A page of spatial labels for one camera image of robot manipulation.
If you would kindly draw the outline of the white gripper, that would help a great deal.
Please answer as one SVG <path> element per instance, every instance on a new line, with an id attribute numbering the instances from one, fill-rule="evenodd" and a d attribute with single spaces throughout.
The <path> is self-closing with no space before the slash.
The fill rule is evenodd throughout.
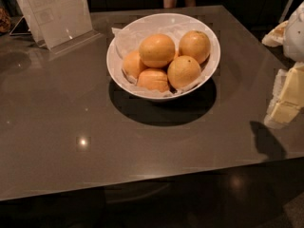
<path id="1" fill-rule="evenodd" d="M 266 34 L 261 43 L 275 48 L 283 45 L 283 53 L 295 62 L 304 62 L 304 2 Z M 273 129 L 287 126 L 304 107 L 304 64 L 295 63 L 289 70 L 280 69 L 275 76 L 273 99 L 264 124 Z"/>

